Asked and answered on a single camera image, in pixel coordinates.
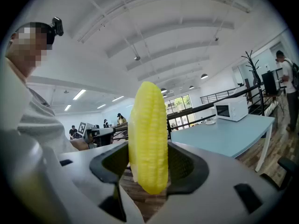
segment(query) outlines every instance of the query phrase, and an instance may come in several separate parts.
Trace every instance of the black speaker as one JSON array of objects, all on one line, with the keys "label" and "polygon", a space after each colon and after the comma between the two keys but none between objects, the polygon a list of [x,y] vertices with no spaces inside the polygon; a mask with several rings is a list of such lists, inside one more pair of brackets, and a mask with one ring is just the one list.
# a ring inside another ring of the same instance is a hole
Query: black speaker
[{"label": "black speaker", "polygon": [[265,91],[267,95],[276,95],[277,88],[275,84],[275,79],[272,72],[267,72],[262,74],[263,84],[265,86]]}]

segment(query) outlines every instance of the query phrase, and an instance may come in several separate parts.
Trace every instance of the corn cob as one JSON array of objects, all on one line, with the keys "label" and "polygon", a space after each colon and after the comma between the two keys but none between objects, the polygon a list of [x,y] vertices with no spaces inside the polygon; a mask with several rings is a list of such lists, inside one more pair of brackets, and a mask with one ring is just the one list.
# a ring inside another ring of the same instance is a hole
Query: corn cob
[{"label": "corn cob", "polygon": [[161,90],[151,82],[143,82],[136,94],[128,135],[134,181],[159,194],[168,181],[167,117]]}]

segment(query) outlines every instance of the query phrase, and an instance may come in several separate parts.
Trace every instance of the microwave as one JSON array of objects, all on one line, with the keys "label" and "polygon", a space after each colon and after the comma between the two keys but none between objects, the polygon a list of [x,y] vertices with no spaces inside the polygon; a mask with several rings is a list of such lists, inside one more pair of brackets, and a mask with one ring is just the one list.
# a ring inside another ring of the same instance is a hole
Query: microwave
[{"label": "microwave", "polygon": [[248,115],[247,99],[245,96],[227,98],[214,103],[216,117],[239,121]]}]

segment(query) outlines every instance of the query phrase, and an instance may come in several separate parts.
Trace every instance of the coat rack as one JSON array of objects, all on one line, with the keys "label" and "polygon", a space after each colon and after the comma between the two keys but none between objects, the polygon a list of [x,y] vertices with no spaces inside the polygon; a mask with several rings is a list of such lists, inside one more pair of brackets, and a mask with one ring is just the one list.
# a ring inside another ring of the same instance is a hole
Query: coat rack
[{"label": "coat rack", "polygon": [[259,66],[256,68],[256,64],[259,60],[257,60],[257,62],[255,64],[253,64],[252,59],[251,59],[251,54],[252,54],[252,50],[251,50],[250,55],[246,51],[247,57],[246,56],[242,56],[242,57],[249,60],[248,63],[250,64],[250,66],[249,65],[246,65],[246,66],[248,66],[252,69],[250,71],[252,71],[252,73],[254,74],[254,77],[256,78],[257,85],[258,85],[258,90],[260,92],[260,98],[261,98],[262,115],[265,116],[264,106],[263,106],[263,93],[262,93],[262,88],[261,88],[261,83],[262,82],[261,82],[261,79],[260,79],[260,77],[259,77],[259,75],[257,74],[257,71],[256,71],[257,68],[259,68]]}]

